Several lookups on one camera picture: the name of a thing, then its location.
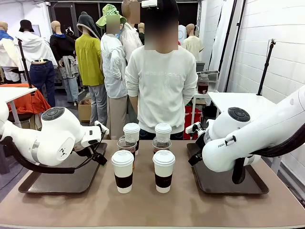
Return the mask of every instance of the jar with red liquid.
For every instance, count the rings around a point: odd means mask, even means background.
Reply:
[[[198,75],[197,88],[199,94],[206,94],[209,88],[209,77],[206,74]]]

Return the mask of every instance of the plastic dome lid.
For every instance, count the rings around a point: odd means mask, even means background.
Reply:
[[[119,150],[111,157],[111,162],[114,166],[128,166],[133,161],[133,155],[128,150]]]
[[[128,134],[135,134],[140,131],[140,127],[136,123],[128,123],[124,126],[123,131]]]
[[[175,155],[169,150],[159,150],[153,155],[153,162],[159,166],[171,166],[175,163]]]
[[[172,127],[167,123],[159,123],[154,128],[155,132],[160,134],[168,134],[172,131]]]

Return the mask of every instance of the brown tray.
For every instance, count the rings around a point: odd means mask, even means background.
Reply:
[[[97,151],[105,153],[107,144],[101,143]],[[82,163],[86,157],[72,153],[67,160],[56,167],[76,167]],[[81,194],[90,188],[100,165],[95,161],[90,161],[85,166],[76,169],[73,174],[43,174],[32,172],[26,180],[19,186],[18,191],[28,194]]]
[[[196,154],[200,148],[196,143],[187,144],[189,157]],[[203,161],[193,166],[200,189],[206,194],[221,194],[230,196],[261,195],[269,192],[269,188],[258,176],[252,166],[245,166],[246,175],[241,184],[232,181],[233,170],[216,173],[208,169]]]

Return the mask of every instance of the cardboard box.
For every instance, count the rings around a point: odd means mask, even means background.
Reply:
[[[78,105],[78,116],[81,123],[90,122],[91,116],[91,105],[90,104],[79,104]]]

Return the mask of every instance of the black sweatshirt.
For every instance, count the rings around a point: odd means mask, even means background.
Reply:
[[[64,38],[52,35],[50,37],[50,47],[57,61],[59,61],[63,56],[75,57],[75,40],[67,35]]]

